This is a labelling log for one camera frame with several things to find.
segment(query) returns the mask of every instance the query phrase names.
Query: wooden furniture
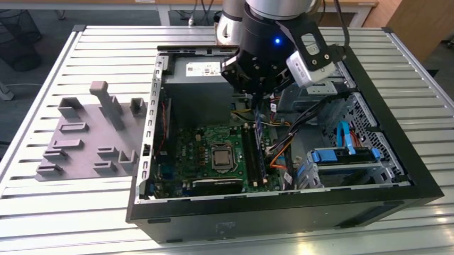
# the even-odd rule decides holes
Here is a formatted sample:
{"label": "wooden furniture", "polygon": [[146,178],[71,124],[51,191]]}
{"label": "wooden furniture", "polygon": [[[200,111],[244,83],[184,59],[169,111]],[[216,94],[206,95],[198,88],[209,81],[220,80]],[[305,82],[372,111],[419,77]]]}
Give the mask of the wooden furniture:
{"label": "wooden furniture", "polygon": [[[340,0],[350,27],[361,27],[379,0]],[[222,10],[222,0],[214,0],[213,11]],[[170,11],[192,11],[196,0],[0,0],[0,9],[45,10],[158,10],[164,26],[172,25]],[[334,26],[337,20],[334,1],[326,0],[326,20],[322,25]]]}
{"label": "wooden furniture", "polygon": [[420,61],[454,28],[453,0],[380,0],[365,27],[391,27]]}

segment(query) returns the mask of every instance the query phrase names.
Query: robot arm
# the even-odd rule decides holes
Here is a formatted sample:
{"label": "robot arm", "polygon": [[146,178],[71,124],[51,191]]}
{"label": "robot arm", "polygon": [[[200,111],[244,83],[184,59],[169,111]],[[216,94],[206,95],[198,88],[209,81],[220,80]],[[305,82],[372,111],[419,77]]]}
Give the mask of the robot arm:
{"label": "robot arm", "polygon": [[[317,2],[246,0],[240,50],[222,63],[222,75],[241,93],[277,93],[296,81],[308,87],[336,71],[321,31],[306,13]],[[304,41],[308,35],[316,41],[310,45]]]}

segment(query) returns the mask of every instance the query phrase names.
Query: white table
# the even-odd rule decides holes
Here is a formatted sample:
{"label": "white table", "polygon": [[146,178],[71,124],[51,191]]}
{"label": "white table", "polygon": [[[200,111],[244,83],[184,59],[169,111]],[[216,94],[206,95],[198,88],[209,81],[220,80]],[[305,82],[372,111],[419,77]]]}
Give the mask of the white table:
{"label": "white table", "polygon": [[[139,0],[143,4],[67,4],[67,3],[2,3],[0,9],[25,9],[25,10],[156,10],[160,12],[162,26],[172,25],[172,19],[169,17],[170,11],[193,11],[194,4],[154,4],[156,0]],[[364,3],[358,6],[342,6],[342,12],[354,13],[354,19],[352,20],[350,27],[362,27],[373,4]],[[213,11],[221,11],[222,5],[214,5]],[[336,12],[334,6],[326,7],[326,12]]]}
{"label": "white table", "polygon": [[[58,125],[61,99],[95,103],[90,83],[106,80],[122,103],[134,97],[149,100],[157,46],[212,45],[214,29],[91,26],[70,36],[0,163],[0,254],[453,254],[453,101],[395,34],[380,29],[350,33],[352,47],[444,198],[362,228],[157,244],[126,223],[131,177],[38,182],[35,170]],[[322,34],[329,44],[344,43],[340,29]]]}

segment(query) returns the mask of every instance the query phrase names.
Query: floor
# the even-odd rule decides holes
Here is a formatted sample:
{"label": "floor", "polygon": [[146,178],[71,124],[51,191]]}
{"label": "floor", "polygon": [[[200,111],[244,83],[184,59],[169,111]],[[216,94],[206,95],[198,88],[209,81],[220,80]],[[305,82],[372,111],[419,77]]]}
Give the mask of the floor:
{"label": "floor", "polygon": [[[161,25],[156,11],[67,11],[63,21],[58,20],[54,11],[34,10],[30,13],[43,34],[42,40],[37,43],[43,64],[33,71],[15,72],[0,61],[0,81],[5,84],[31,83],[41,85],[45,83],[74,25]],[[202,19],[202,16],[204,12],[197,12],[197,20]],[[177,12],[172,12],[170,18],[172,24],[176,26],[188,24],[188,21],[181,19]],[[440,45],[424,65],[428,69],[440,70],[436,80],[447,93],[454,98],[454,49],[448,49],[445,45]],[[41,86],[18,85],[11,86],[10,89],[17,96],[13,101],[0,101],[0,142],[13,140]],[[6,149],[7,146],[0,145],[0,158]]]}

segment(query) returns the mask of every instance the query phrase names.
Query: motherboard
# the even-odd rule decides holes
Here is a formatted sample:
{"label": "motherboard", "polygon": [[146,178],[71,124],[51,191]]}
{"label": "motherboard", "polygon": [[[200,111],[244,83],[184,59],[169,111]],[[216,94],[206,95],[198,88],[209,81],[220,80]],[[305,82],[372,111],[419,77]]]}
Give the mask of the motherboard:
{"label": "motherboard", "polygon": [[[280,173],[268,168],[266,179],[249,164],[250,150],[257,147],[246,136],[252,126],[209,126],[180,129],[177,137],[176,166],[162,165],[164,193],[168,197],[277,191],[281,189]],[[272,145],[269,129],[261,140],[262,152]]]}

